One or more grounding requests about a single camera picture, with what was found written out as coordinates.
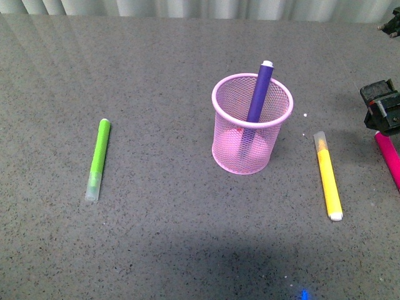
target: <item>white curtain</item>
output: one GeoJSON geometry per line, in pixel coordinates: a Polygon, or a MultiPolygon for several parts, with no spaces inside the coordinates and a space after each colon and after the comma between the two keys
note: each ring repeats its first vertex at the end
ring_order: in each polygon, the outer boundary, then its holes
{"type": "Polygon", "coordinates": [[[385,23],[400,0],[0,0],[2,14],[385,23]]]}

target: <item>pink mesh pencil cup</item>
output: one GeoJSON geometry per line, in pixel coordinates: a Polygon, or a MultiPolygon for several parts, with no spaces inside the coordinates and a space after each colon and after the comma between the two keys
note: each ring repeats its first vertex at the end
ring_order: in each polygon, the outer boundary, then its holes
{"type": "Polygon", "coordinates": [[[259,122],[246,122],[257,76],[228,76],[212,90],[216,110],[212,155],[223,169],[234,174],[254,174],[267,166],[281,124],[293,110],[289,90],[271,78],[259,122]],[[254,134],[243,136],[245,129],[254,134]]]}

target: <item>pink marker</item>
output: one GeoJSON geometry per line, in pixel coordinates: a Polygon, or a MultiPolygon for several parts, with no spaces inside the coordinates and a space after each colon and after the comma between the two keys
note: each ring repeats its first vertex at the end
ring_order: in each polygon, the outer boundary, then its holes
{"type": "Polygon", "coordinates": [[[393,180],[396,183],[397,189],[400,191],[400,157],[394,148],[390,137],[384,136],[379,131],[375,134],[375,140],[381,148],[383,158],[389,167],[393,180]]]}

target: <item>white marker end cap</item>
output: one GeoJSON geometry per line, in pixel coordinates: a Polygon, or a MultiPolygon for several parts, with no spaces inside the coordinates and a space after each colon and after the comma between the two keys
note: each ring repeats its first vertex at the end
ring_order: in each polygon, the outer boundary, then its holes
{"type": "Polygon", "coordinates": [[[338,222],[342,221],[343,214],[341,212],[333,212],[329,217],[331,218],[332,221],[338,222]]]}
{"type": "Polygon", "coordinates": [[[267,67],[271,67],[271,68],[274,67],[272,61],[264,61],[264,62],[262,63],[262,66],[267,66],[267,67]]]}

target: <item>green marker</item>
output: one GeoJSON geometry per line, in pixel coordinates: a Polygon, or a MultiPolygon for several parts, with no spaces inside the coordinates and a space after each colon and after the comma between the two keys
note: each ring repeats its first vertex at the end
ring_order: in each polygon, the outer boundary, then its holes
{"type": "Polygon", "coordinates": [[[87,201],[97,201],[99,199],[101,176],[103,175],[104,159],[106,157],[110,127],[110,121],[107,119],[102,119],[100,121],[92,166],[90,168],[89,181],[87,182],[85,195],[85,200],[87,201]]]}

